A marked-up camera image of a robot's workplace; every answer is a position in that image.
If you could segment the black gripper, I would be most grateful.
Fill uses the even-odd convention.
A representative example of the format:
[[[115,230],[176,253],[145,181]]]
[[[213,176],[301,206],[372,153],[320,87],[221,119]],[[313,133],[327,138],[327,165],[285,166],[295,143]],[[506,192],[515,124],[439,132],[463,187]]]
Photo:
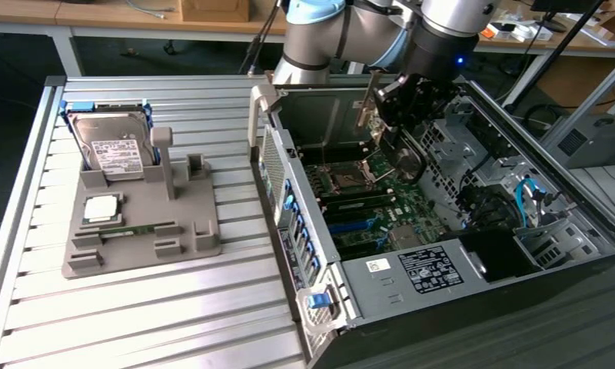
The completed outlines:
[[[391,126],[416,125],[431,118],[458,93],[460,75],[479,36],[458,37],[415,25],[395,81],[378,90],[378,111]]]

